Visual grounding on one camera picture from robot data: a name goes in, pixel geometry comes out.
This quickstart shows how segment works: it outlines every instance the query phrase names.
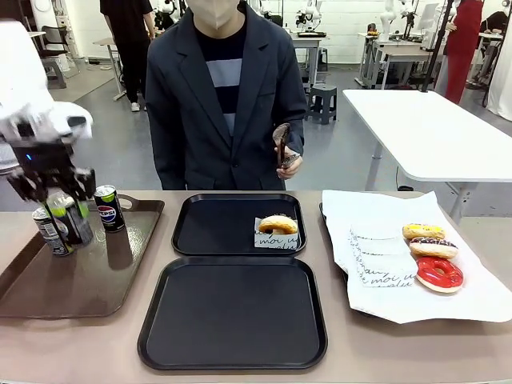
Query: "black pants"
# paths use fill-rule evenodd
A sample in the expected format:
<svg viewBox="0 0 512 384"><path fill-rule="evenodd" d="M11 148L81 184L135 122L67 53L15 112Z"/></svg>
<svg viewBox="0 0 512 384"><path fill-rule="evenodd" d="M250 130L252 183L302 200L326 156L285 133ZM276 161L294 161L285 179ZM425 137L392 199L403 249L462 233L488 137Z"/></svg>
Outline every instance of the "black pants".
<svg viewBox="0 0 512 384"><path fill-rule="evenodd" d="M138 102L137 91L146 97L147 50L150 40L143 42L124 42L116 44L122 62L126 96L130 102Z"/></svg>

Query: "red frosted donut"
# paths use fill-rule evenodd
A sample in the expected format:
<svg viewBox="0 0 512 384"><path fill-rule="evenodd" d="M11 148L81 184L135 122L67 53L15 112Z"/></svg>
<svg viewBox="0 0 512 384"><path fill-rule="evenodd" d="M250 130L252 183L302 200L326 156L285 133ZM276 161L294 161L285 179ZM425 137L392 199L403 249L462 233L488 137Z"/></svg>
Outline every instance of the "red frosted donut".
<svg viewBox="0 0 512 384"><path fill-rule="evenodd" d="M464 275L461 270L444 258L419 258L416 278L436 292L451 294L461 289Z"/></svg>

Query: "brown tray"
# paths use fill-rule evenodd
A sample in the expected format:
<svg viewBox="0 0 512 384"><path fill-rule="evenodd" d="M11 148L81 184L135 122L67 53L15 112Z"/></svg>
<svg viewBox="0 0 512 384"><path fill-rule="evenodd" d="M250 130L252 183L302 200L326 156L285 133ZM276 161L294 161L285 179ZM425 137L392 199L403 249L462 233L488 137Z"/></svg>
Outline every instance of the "brown tray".
<svg viewBox="0 0 512 384"><path fill-rule="evenodd" d="M0 318L105 317L121 308L164 202L119 198L131 202L126 228L106 234L91 202L94 240L71 256L53 256L40 233L29 241L0 275Z"/></svg>

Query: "red dress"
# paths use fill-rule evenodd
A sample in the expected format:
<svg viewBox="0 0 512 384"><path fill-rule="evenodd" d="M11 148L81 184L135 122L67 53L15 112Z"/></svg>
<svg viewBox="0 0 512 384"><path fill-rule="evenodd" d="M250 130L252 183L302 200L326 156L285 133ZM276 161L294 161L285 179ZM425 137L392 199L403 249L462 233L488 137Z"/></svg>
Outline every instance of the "red dress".
<svg viewBox="0 0 512 384"><path fill-rule="evenodd" d="M474 50L478 45L482 8L483 2L480 0L462 0L454 20L457 30L450 32L446 41L448 85L445 97L455 104L461 101Z"/></svg>

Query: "blazer sleeve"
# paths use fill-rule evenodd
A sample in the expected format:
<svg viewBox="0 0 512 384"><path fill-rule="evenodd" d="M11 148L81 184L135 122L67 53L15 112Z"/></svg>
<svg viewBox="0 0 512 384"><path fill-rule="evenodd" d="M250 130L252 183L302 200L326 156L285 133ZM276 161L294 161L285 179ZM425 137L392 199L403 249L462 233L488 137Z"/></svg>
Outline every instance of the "blazer sleeve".
<svg viewBox="0 0 512 384"><path fill-rule="evenodd" d="M285 44L284 60L280 65L274 121L277 125L288 122L291 125L288 147L300 155L304 154L304 125L306 115L306 94L295 55L291 37Z"/></svg>
<svg viewBox="0 0 512 384"><path fill-rule="evenodd" d="M185 189L185 137L178 100L151 53L148 56L146 107L150 119L154 166L164 190Z"/></svg>

